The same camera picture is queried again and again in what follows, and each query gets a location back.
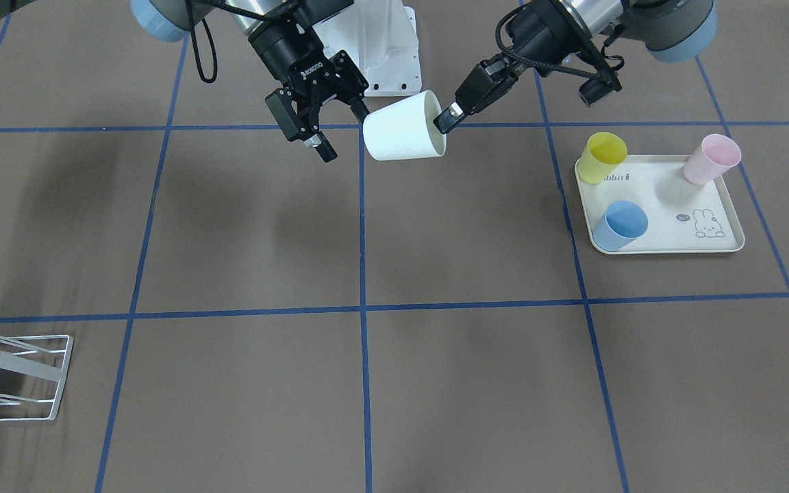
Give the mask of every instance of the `white plastic base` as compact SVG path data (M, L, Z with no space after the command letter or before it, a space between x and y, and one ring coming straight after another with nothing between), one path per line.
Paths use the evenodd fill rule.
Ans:
M744 231L723 177L705 185L686 181L689 156L630 155L598 185L577 180L592 246L607 255L720 253L744 247ZM592 229L610 203L628 200L644 209L647 233L616 252L599 249Z
M413 96L422 90L416 13L402 0L355 0L315 26L325 55L345 50L370 88L364 96Z

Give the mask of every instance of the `tray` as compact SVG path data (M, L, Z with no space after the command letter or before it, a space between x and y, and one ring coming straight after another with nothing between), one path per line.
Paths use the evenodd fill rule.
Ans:
M720 253L744 247L744 231L723 177L705 185L686 181L687 155L630 155L600 184L577 177L589 240L606 255ZM647 233L616 252L599 249L592 229L617 200L637 203L647 214Z

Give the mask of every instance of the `bunny illustration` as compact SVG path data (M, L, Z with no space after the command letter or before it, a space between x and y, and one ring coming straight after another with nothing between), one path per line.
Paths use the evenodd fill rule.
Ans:
M714 216L711 209L696 209L692 212L692 218L696 220L696 236L699 238L723 238L723 227Z

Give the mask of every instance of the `robotiq logo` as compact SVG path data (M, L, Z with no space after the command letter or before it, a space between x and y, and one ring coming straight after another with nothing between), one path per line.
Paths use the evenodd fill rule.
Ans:
M316 63L315 65L311 66L310 68L307 68L306 70L301 70L300 71L300 75L303 76L303 80L305 81L306 77L308 77L310 74L312 74L316 70L322 68L322 66L323 66L322 62Z

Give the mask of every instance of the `pink cup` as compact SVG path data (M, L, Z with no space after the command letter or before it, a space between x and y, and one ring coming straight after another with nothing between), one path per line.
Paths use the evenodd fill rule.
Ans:
M693 184L714 181L742 160L742 149L732 138L711 134L702 138L702 145L690 155L684 165L684 177Z

